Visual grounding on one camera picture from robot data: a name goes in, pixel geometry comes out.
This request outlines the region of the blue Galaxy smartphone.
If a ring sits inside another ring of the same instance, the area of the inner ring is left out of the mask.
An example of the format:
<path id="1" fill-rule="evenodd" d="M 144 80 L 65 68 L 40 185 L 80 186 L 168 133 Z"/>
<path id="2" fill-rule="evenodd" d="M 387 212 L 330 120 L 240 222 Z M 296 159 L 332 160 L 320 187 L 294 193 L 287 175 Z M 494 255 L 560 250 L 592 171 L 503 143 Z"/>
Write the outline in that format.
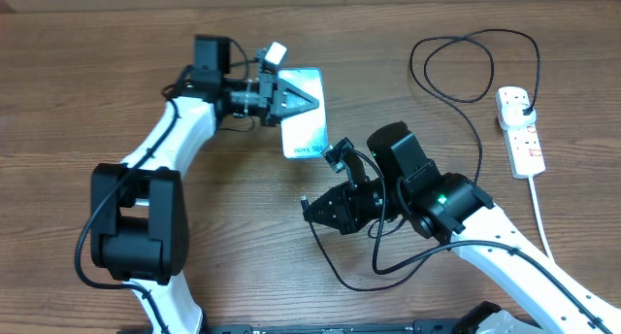
<path id="1" fill-rule="evenodd" d="M 319 101 L 316 109 L 281 121 L 283 155 L 288 159 L 321 157 L 329 146 L 321 71 L 317 68 L 282 69 L 278 76 Z"/>

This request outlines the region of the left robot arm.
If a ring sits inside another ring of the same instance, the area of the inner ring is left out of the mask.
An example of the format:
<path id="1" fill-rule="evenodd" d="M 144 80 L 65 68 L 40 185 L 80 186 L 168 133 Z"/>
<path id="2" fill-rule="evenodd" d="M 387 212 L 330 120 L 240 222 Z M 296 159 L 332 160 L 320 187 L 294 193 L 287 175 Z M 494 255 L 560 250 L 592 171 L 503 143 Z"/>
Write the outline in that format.
<path id="1" fill-rule="evenodd" d="M 183 273 L 190 233 L 182 181 L 222 121 L 279 127 L 288 159 L 318 157 L 327 144 L 321 72 L 286 67 L 286 47 L 273 42 L 245 57 L 245 73 L 234 78 L 236 47 L 226 36 L 196 36 L 192 63 L 162 91 L 161 119 L 122 161 L 92 173 L 91 213 L 78 249 L 110 273 L 111 288 L 136 295 L 154 333 L 209 331 Z"/>

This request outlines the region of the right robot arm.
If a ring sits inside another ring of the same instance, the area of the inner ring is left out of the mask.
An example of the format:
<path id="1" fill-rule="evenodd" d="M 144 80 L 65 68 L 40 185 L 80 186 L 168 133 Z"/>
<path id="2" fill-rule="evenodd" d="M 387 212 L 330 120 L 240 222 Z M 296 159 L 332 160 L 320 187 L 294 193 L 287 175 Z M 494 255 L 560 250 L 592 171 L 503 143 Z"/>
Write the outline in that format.
<path id="1" fill-rule="evenodd" d="M 399 271 L 441 251 L 453 251 L 494 281 L 547 333 L 617 333 L 620 311 L 575 281 L 538 250 L 482 188 L 457 173 L 441 173 L 407 125 L 394 122 L 373 133 L 369 155 L 348 139 L 324 152 L 346 182 L 314 202 L 301 200 L 304 220 L 347 235 L 375 220 L 408 221 L 438 246 L 378 275 Z"/>

